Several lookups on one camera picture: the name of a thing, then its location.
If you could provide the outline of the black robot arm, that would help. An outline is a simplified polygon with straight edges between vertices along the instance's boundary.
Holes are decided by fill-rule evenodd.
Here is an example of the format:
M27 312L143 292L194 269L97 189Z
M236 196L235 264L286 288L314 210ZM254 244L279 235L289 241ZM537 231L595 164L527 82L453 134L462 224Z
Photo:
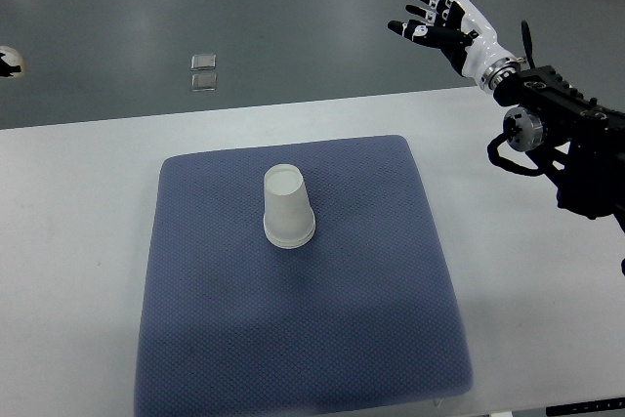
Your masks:
M624 224L624 114L587 99L551 66L536 65L531 32L521 24L523 56L498 41L470 0L411 0L407 21L390 31L440 51L452 69L506 108L502 130L487 146L491 165L545 177L559 208L588 220Z

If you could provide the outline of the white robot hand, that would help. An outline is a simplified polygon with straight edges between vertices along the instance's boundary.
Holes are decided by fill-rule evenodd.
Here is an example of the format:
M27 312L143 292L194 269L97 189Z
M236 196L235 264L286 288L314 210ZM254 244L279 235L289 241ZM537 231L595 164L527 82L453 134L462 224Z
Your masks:
M443 48L443 55L483 91L493 92L519 71L517 57L499 44L496 30L470 0L413 0L405 10L418 21L389 21L388 29L422 46L456 46ZM423 24L441 22L438 11L443 10L447 28Z

